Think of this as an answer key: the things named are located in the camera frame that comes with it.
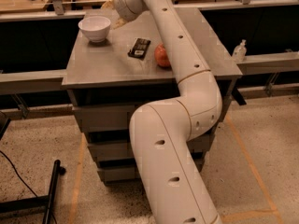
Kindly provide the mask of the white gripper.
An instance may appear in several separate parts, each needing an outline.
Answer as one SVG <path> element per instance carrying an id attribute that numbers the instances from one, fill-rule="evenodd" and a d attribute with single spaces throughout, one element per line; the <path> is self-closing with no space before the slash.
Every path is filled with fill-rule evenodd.
<path id="1" fill-rule="evenodd" d="M 115 8 L 120 15 L 120 18 L 112 25 L 113 29 L 121 28 L 128 21 L 134 21 L 148 9 L 143 0 L 107 0 L 101 8 Z"/>

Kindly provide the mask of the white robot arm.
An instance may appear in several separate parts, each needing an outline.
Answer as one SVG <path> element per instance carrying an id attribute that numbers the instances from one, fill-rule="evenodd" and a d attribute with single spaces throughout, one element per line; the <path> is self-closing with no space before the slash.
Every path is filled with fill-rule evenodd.
<path id="1" fill-rule="evenodd" d="M 222 224 L 187 142 L 218 121 L 220 89 L 173 5 L 174 0 L 108 0 L 117 24 L 149 10 L 167 51 L 179 96 L 140 106 L 130 141 L 156 224 Z"/>

